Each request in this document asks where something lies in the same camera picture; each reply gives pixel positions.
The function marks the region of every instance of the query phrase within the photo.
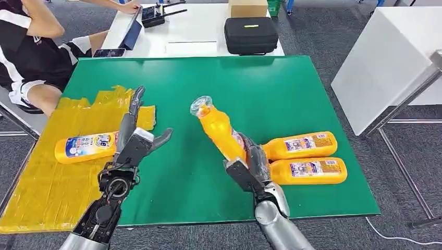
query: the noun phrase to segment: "plastic bottle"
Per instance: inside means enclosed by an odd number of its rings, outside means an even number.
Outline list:
[[[277,160],[268,168],[281,185],[337,184],[347,178],[343,160],[333,157]]]
[[[273,139],[262,148],[268,159],[281,160],[330,156],[338,143],[332,133],[316,132]]]
[[[229,117],[217,110],[210,96],[201,96],[190,106],[190,113],[197,116],[204,132],[215,143],[227,160],[246,159],[244,141],[231,127]]]
[[[55,144],[55,158],[62,164],[111,156],[116,151],[118,132],[77,136]]]

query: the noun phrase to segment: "green table surface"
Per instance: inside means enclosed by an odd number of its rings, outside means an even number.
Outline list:
[[[120,225],[254,220],[252,195],[225,173],[222,154],[189,113],[202,95],[257,143],[317,131],[335,135],[334,156],[347,165],[346,181],[283,186],[291,218],[379,214],[308,56],[83,59],[63,96],[93,102],[99,90],[114,85],[144,85],[145,106],[157,108],[153,133],[174,129],[140,164],[141,183],[123,203]]]

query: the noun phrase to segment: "black case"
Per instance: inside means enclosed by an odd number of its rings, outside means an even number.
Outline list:
[[[224,35],[229,52],[238,55],[265,55],[276,49],[279,38],[269,17],[228,18]]]

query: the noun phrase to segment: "robotic arm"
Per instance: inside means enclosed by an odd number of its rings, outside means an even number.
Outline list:
[[[121,204],[130,190],[140,182],[141,160],[166,143],[172,129],[159,137],[137,128],[138,111],[144,87],[139,87],[131,100],[129,112],[123,116],[113,161],[98,173],[102,196],[95,200],[69,234],[60,250],[107,250],[121,216]]]
[[[261,147],[241,134],[247,162],[224,162],[226,172],[245,192],[253,193],[255,218],[275,250],[314,250],[302,232],[288,219],[290,208],[282,188],[270,180],[268,160]]]

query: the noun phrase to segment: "clear bottle cap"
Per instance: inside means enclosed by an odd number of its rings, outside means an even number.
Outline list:
[[[208,95],[198,97],[192,105],[190,105],[190,113],[197,117],[203,117],[210,111],[209,108],[213,107],[212,98]]]

